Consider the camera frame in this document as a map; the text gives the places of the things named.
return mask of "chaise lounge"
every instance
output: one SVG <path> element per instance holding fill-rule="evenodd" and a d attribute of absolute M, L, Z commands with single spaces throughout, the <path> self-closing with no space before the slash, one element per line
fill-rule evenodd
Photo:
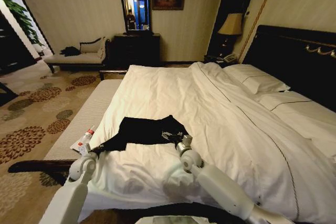
<path fill-rule="evenodd" d="M 92 42 L 81 42 L 81 54 L 75 56 L 64 56 L 55 54 L 43 58 L 44 62 L 54 73 L 53 66 L 72 66 L 72 67 L 104 67 L 108 61 L 108 45 L 110 40 L 103 37 L 101 41 L 94 41 L 97 45 L 93 46 Z"/>

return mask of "mirror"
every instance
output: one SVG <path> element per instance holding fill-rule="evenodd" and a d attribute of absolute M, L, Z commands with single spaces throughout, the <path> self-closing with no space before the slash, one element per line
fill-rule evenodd
<path fill-rule="evenodd" d="M 127 34 L 151 33 L 150 0 L 121 0 Z"/>

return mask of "door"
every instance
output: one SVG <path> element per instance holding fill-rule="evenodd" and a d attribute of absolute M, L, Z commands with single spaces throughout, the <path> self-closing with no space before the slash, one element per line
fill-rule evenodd
<path fill-rule="evenodd" d="M 136 20 L 136 28 L 138 30 L 146 30 L 148 27 L 148 0 L 134 0 L 134 15 Z"/>
<path fill-rule="evenodd" d="M 5 16 L 0 12 L 0 73 L 9 73 L 36 63 Z"/>

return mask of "table lamp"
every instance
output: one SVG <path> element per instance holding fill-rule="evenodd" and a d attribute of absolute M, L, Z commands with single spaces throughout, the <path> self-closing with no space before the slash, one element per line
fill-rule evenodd
<path fill-rule="evenodd" d="M 229 13 L 223 24 L 223 26 L 218 31 L 219 34 L 226 35 L 224 43 L 221 45 L 221 52 L 219 53 L 220 57 L 223 57 L 223 54 L 230 54 L 233 49 L 233 44 L 235 42 L 235 35 L 242 34 L 242 13 Z"/>

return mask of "dresser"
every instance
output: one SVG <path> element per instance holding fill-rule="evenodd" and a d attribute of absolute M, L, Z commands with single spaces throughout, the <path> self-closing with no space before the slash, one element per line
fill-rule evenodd
<path fill-rule="evenodd" d="M 129 65 L 156 67 L 160 64 L 160 34 L 116 34 L 109 50 L 108 68 L 128 68 Z"/>

